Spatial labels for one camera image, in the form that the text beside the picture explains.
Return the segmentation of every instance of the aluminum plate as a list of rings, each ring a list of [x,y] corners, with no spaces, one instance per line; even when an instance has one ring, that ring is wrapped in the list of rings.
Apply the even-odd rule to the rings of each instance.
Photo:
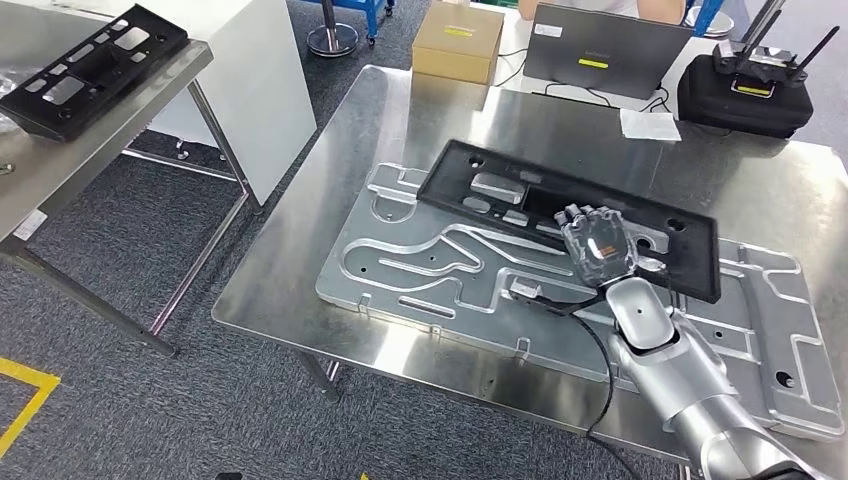
[[[570,258],[417,202],[426,175],[393,164],[374,167],[318,277],[318,295],[432,335],[605,381],[603,357],[576,322],[507,294],[520,279],[557,301],[593,297]],[[844,431],[839,395],[800,265],[788,255],[723,239],[720,252],[718,303],[655,287],[660,298],[676,302],[724,359],[742,404],[763,426],[836,439]],[[602,339],[612,331],[605,303],[577,315]],[[635,391],[613,369],[616,385]]]

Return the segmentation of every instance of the robotic hand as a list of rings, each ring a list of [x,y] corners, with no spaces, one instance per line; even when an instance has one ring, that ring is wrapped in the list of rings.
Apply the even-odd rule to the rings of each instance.
[[[610,356],[677,435],[706,480],[827,478],[766,432],[739,404],[727,368],[679,311],[633,276],[640,259],[621,213],[576,205],[554,217],[578,274],[605,292],[616,319]]]

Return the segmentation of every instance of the laptop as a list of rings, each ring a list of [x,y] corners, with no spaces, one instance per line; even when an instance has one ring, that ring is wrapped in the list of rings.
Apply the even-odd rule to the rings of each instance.
[[[692,32],[679,25],[540,3],[524,75],[648,99]]]

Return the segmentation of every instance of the black plastic tray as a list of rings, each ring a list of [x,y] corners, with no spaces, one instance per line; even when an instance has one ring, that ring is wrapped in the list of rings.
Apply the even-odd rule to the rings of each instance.
[[[471,190],[478,173],[487,172],[519,182],[525,194],[518,204],[498,200]],[[463,204],[466,197],[485,200],[490,209],[475,211]],[[639,255],[655,258],[667,266],[666,274],[639,270],[639,276],[660,286],[699,300],[715,303],[719,284],[718,227],[710,217],[631,195],[578,177],[549,170],[502,153],[450,140],[418,190],[418,199],[472,218],[507,233],[565,251],[561,235],[537,230],[539,223],[556,228],[553,215],[566,205],[607,206],[625,219],[668,234],[668,253],[637,246]],[[503,220],[508,210],[528,216],[527,226]]]
[[[0,111],[27,133],[73,140],[188,43],[185,30],[136,5],[0,98]]]

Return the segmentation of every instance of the cardboard box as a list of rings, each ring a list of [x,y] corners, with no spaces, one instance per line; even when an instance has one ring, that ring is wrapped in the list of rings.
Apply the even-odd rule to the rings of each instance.
[[[412,43],[412,71],[490,84],[503,22],[502,13],[434,1]]]

